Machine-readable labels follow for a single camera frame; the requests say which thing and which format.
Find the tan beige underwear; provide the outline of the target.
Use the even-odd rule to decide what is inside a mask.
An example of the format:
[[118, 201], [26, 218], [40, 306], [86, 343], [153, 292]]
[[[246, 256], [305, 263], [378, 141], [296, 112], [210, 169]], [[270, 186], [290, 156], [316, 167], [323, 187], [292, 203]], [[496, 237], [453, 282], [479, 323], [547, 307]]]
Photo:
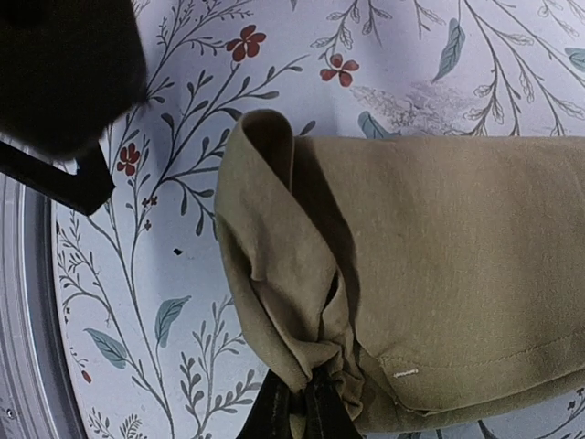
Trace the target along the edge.
[[584, 382], [580, 137], [298, 137], [242, 116], [215, 229], [243, 336], [358, 432], [467, 423]]

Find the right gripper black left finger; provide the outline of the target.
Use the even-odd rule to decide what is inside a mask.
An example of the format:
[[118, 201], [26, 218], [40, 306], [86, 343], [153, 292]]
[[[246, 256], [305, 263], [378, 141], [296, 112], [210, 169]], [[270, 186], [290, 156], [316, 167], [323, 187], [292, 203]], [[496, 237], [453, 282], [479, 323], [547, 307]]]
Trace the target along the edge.
[[239, 432], [239, 439], [257, 438], [304, 438], [304, 391], [292, 391], [271, 369]]

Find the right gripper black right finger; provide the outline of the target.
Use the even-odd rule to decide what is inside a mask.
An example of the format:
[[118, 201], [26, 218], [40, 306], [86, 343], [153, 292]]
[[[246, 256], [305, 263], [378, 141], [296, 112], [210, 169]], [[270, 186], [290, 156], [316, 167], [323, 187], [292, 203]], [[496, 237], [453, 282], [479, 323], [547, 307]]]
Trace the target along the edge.
[[305, 438], [361, 439], [325, 368], [313, 370], [304, 396], [307, 414]]

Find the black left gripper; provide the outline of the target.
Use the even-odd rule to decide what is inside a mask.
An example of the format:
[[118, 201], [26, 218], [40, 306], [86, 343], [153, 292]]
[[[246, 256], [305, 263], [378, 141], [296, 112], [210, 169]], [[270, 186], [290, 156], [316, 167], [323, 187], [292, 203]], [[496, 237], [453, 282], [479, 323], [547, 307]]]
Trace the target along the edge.
[[1, 142], [1, 173], [95, 213], [115, 189], [98, 140], [146, 102], [146, 76], [132, 2], [2, 2], [1, 131], [44, 155], [78, 156], [69, 174]]

